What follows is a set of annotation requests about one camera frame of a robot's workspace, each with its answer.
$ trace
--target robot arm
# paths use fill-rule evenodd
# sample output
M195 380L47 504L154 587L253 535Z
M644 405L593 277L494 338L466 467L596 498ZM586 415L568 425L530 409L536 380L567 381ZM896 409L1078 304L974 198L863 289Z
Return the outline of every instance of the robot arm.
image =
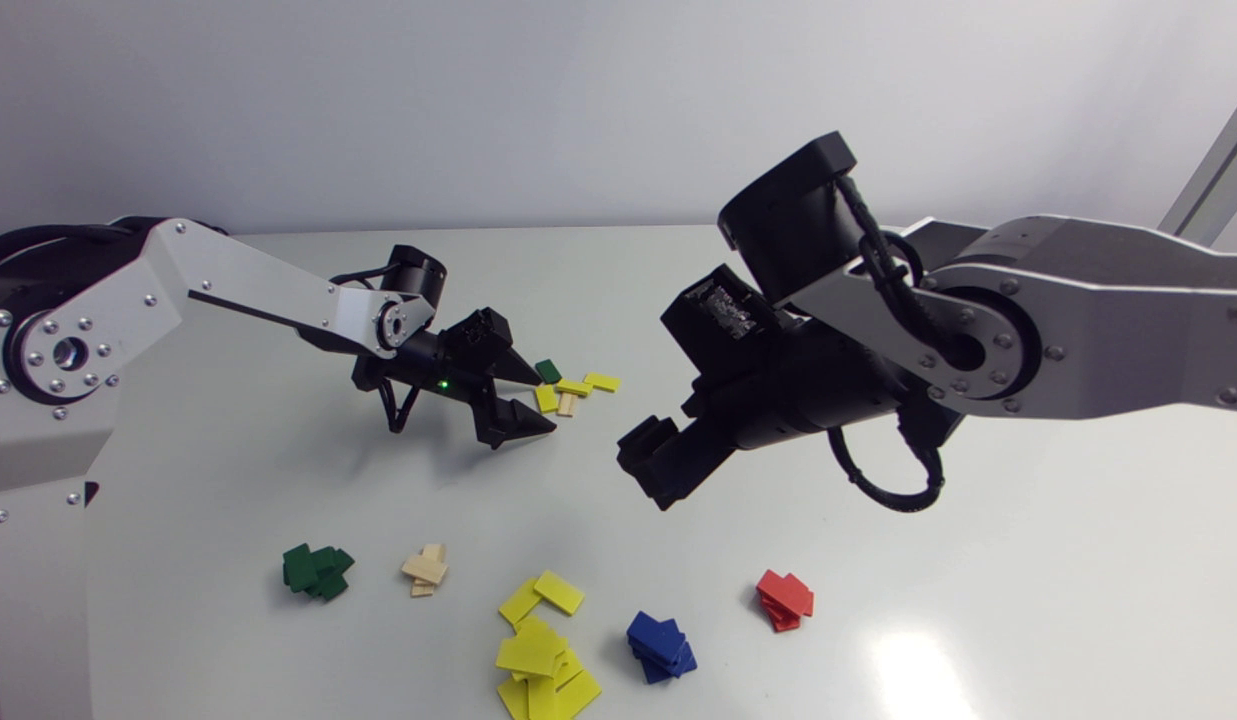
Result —
M828 433L851 482L915 511L941 491L938 448L966 414L1237 409L1237 256L1058 216L892 236L854 165L833 134L742 191L719 226L760 289L720 266L663 314L700 370L683 406L694 421L648 418L618 442L663 510L734 450L802 434ZM849 455L842 426L891 411L929 474L923 494L882 491Z
M189 297L356 356L354 381L380 392L395 432L421 388L468 402L494 448L554 429L494 391L494 379L541 381L502 315L486 307L426 330L444 278L397 246L383 268L327 281L184 219L0 236L0 719L92 718L87 471L115 427L122 366L178 325ZM413 386L400 409L391 382Z

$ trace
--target green wooden block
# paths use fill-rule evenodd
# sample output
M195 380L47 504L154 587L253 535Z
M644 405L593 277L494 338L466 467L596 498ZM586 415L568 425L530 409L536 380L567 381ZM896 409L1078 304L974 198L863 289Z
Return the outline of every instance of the green wooden block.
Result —
M320 580L320 575L315 573L315 563L310 559L310 547L307 543L286 552L283 560L285 584L289 585L293 593L304 591Z
M349 555L348 552L344 551L343 548L338 548L338 551L334 552L334 570L336 570L338 574L341 575L351 565L356 565L356 559Z
M320 580L320 589L318 593L325 601L334 600L339 594L343 594L348 589L348 580L343 579L341 575L330 575L324 580Z
M560 382L560 370L555 369L555 364L550 360L541 361L534 365L534 370L542 375L542 382L546 384L558 384Z
M334 569L334 548L322 547L319 551L312 552L310 560L315 565L315 574L324 578L327 572Z

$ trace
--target white wall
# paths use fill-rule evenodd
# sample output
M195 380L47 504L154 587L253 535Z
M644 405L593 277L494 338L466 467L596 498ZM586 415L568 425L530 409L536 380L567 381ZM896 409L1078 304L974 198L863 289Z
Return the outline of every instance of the white wall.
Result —
M679 223L846 132L884 221L1157 224L1237 0L0 0L0 231Z

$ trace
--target pile of yellow blocks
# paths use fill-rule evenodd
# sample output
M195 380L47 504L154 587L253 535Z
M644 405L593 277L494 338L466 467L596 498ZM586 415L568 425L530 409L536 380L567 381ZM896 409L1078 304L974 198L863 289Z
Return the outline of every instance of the pile of yellow blocks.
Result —
M580 589L548 570L526 580L499 607L516 632L503 640L494 662L512 674L499 685L499 696L513 720L571 720L600 696L600 684L581 666L569 641L531 615L542 600L573 615L581 599Z

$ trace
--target white table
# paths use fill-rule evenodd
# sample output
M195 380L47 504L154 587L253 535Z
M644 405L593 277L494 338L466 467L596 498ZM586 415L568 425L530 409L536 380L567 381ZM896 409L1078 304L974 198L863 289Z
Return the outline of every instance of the white table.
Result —
M658 315L715 264L745 270L714 228L247 240L325 276L412 242L450 270L434 329L492 306L526 359L623 387L499 452L427 395L393 435L348 356L192 307L124 374L92 470L100 720L505 716L495 609L544 569L588 593L573 619L537 612L604 687L594 720L1237 718L1237 414L967 419L943 500L910 516L809 437L734 455L664 513L614 443L683 421L694 369ZM892 419L850 439L871 478L919 486ZM329 605L281 585L301 542L356 557ZM400 563L426 542L449 575L411 600ZM818 593L795 632L756 606L768 568ZM623 642L637 610L677 619L699 671L647 687Z

